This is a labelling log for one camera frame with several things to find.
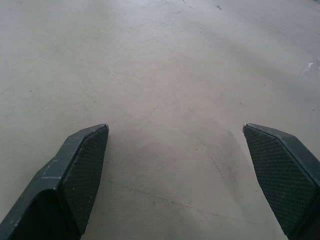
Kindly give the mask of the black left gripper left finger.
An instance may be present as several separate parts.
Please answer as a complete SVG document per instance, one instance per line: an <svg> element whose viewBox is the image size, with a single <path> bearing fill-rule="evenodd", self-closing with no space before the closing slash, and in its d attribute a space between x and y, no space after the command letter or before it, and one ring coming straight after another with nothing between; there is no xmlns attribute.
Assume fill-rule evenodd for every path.
<svg viewBox="0 0 320 240"><path fill-rule="evenodd" d="M81 240L98 193L109 126L66 138L0 223L0 240Z"/></svg>

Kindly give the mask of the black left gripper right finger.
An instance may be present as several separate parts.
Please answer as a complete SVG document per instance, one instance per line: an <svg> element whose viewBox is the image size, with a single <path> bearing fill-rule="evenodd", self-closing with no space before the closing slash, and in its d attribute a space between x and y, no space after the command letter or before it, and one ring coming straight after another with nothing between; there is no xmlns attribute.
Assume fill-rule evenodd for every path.
<svg viewBox="0 0 320 240"><path fill-rule="evenodd" d="M289 133L253 123L242 132L257 181L288 240L320 240L320 161Z"/></svg>

